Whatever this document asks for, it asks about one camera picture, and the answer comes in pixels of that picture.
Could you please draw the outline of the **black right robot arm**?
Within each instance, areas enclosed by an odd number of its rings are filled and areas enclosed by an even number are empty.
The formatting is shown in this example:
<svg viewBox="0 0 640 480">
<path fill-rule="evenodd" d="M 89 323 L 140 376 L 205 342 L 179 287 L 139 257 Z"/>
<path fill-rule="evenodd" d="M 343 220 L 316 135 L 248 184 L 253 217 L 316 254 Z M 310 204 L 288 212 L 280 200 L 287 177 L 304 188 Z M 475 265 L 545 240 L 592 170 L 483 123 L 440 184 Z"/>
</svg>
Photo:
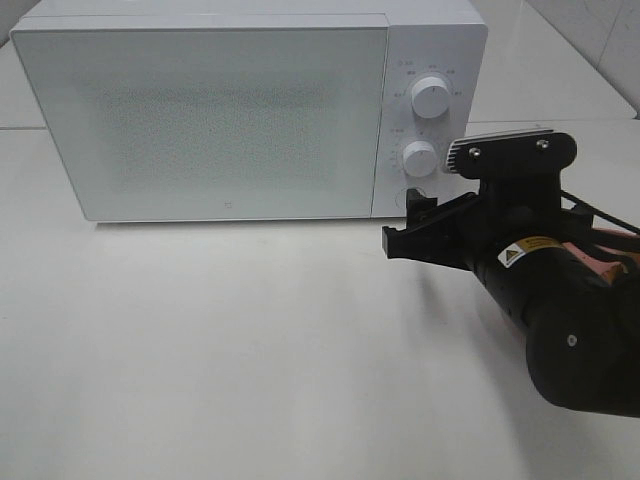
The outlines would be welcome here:
<svg viewBox="0 0 640 480">
<path fill-rule="evenodd" d="M 386 227 L 390 259 L 473 273 L 522 330 L 526 364 L 553 405 L 639 413 L 639 236 L 596 228 L 562 191 L 482 187 L 446 203 L 410 190 L 406 225 Z"/>
</svg>

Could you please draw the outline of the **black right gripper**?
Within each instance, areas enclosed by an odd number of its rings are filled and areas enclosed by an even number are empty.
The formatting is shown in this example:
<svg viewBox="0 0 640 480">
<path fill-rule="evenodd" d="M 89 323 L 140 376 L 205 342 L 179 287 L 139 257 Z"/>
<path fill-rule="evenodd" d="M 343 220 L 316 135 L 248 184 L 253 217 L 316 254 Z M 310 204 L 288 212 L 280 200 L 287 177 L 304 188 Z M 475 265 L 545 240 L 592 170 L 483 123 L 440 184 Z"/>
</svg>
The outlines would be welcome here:
<svg viewBox="0 0 640 480">
<path fill-rule="evenodd" d="M 482 272 L 481 263 L 529 237 L 560 240 L 569 227 L 590 227 L 594 214 L 586 207 L 561 205 L 558 177 L 482 180 L 476 193 L 465 193 L 438 205 L 417 188 L 405 197 L 406 224 L 428 224 L 425 233 L 382 227 L 388 259 L 406 259 Z"/>
</svg>

